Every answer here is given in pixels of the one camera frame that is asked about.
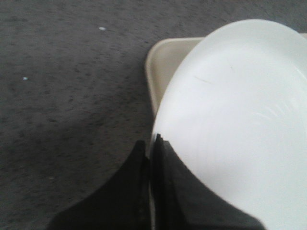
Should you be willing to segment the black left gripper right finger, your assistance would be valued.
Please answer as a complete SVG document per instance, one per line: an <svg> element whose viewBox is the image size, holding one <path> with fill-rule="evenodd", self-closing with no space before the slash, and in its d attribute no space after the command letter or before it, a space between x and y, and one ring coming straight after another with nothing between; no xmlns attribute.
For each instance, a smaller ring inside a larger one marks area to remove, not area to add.
<svg viewBox="0 0 307 230"><path fill-rule="evenodd" d="M157 135L151 149L156 230L262 230L263 224L207 188Z"/></svg>

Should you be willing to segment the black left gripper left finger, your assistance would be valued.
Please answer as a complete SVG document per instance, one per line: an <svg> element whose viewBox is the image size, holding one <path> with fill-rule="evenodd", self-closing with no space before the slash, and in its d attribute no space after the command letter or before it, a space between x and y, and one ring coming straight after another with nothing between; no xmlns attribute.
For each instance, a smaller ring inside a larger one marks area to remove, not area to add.
<svg viewBox="0 0 307 230"><path fill-rule="evenodd" d="M149 159L137 141L122 166L98 190L58 213L48 230L149 230Z"/></svg>

